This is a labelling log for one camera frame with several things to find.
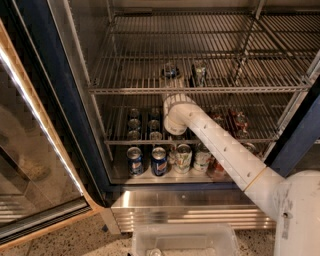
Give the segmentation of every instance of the can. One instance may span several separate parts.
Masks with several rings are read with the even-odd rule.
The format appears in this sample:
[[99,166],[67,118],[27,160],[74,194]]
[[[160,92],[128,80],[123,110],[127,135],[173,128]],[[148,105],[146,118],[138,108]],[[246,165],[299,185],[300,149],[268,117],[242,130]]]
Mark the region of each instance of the can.
[[226,123],[225,119],[220,114],[209,113],[208,114],[213,121],[215,121],[221,128],[225,129]]
[[237,126],[238,129],[246,129],[248,127],[248,119],[243,114],[243,112],[235,112],[232,111],[233,121],[234,124]]
[[148,120],[158,120],[160,121],[160,110],[158,108],[152,108],[148,113]]
[[140,131],[141,121],[139,119],[130,119],[128,121],[128,131]]
[[212,155],[209,149],[203,143],[200,143],[196,149],[193,168],[200,172],[206,172],[208,170],[211,157]]
[[204,87],[205,81],[207,77],[207,63],[204,61],[195,61],[194,64],[192,64],[192,77],[191,87]]
[[148,133],[160,132],[160,122],[159,120],[150,120],[148,122]]
[[138,147],[131,147],[127,151],[129,174],[137,176],[143,173],[142,152]]
[[175,152],[175,171],[182,174],[187,173],[190,170],[191,159],[191,147],[187,144],[180,144]]
[[176,65],[168,62],[164,64],[164,68],[161,70],[161,74],[163,78],[171,79],[171,78],[179,77],[180,70]]
[[[185,134],[170,135],[170,139],[172,141],[184,141],[185,140]],[[174,143],[174,144],[171,144],[169,146],[168,163],[170,165],[172,165],[172,166],[176,163],[176,150],[177,150],[177,147],[178,147],[178,143]]]
[[161,132],[150,132],[149,134],[150,140],[162,140]]
[[162,147],[155,147],[151,153],[151,171],[155,176],[163,176],[167,172],[167,153]]
[[255,145],[251,144],[251,143],[243,143],[242,144],[246,149],[248,149],[252,154],[254,154],[255,156],[259,155],[259,151],[256,148]]
[[129,112],[128,112],[128,120],[131,120],[131,119],[141,120],[141,113],[140,113],[140,110],[139,110],[139,109],[137,109],[137,108],[131,108],[131,109],[129,109]]

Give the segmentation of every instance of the floor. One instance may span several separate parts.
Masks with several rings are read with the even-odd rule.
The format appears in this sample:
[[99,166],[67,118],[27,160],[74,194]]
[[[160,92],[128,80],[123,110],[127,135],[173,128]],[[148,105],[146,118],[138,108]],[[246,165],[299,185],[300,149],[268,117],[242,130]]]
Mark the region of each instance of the floor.
[[[103,230],[100,215],[0,251],[0,256],[127,256],[131,234],[111,235]],[[273,255],[275,230],[236,231],[240,256]]]

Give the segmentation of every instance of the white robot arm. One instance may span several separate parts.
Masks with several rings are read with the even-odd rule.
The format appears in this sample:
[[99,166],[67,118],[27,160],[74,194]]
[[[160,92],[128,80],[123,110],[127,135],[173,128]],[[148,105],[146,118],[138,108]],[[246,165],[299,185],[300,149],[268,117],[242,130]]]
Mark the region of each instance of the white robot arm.
[[274,255],[320,255],[319,171],[304,171],[284,179],[184,94],[164,99],[164,125],[174,135],[189,127],[238,187],[277,222]]

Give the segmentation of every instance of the metal shelf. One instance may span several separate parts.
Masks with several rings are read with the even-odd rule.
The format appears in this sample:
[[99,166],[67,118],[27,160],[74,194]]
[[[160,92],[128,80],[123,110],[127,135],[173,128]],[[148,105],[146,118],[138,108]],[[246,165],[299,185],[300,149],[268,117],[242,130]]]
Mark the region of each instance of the metal shelf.
[[297,58],[309,57],[311,64],[320,48],[319,14],[264,15],[261,21],[272,30],[284,50]]
[[[277,121],[283,114],[292,94],[190,94],[206,112],[220,115],[224,118],[225,129],[236,134],[236,129],[229,120],[229,110],[242,111],[248,118],[248,137],[239,139],[240,142],[265,143],[278,139]],[[162,98],[159,95],[125,95],[114,96],[112,99],[100,97],[103,106],[100,113],[104,117],[103,129],[105,144],[134,145],[134,144],[172,144],[169,135],[161,128],[163,140],[148,140],[148,112],[151,108],[162,111]],[[127,120],[131,108],[138,108],[142,113],[141,140],[128,141]],[[188,131],[184,143],[194,144],[198,139]]]
[[[186,93],[307,91],[311,85],[301,80],[307,80],[306,66],[319,46],[319,33],[318,28],[291,31],[290,26],[300,21],[294,17],[284,17],[288,28],[278,28],[276,16],[260,22],[245,13],[118,15],[107,31],[88,90],[93,95],[181,92],[170,88],[172,79],[161,74],[164,65],[172,63],[179,68]],[[319,19],[317,15],[302,18],[310,24]],[[294,42],[304,34],[312,40],[303,44],[305,48],[296,42],[296,54],[296,48],[285,46],[288,33]],[[204,87],[194,88],[189,83],[191,67],[199,60],[207,65],[207,77]]]

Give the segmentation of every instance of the plastic container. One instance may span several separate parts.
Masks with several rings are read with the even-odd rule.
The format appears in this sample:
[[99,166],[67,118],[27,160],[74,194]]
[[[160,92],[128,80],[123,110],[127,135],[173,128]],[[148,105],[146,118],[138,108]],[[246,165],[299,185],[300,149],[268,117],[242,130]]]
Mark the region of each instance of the plastic container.
[[134,256],[238,256],[234,230],[228,224],[152,224],[138,226],[133,232]]

